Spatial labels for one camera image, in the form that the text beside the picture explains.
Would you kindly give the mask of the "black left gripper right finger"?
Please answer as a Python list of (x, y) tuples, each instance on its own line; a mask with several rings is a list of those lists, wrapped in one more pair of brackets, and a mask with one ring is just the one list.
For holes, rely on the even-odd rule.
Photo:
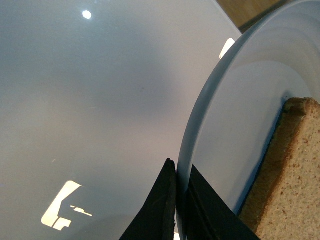
[(258, 240), (192, 166), (186, 207), (188, 240)]

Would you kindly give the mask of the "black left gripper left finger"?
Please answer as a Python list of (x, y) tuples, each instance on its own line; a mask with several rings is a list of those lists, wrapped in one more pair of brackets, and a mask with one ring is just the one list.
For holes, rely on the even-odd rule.
[(177, 198), (175, 162), (167, 158), (145, 203), (122, 240), (173, 240)]

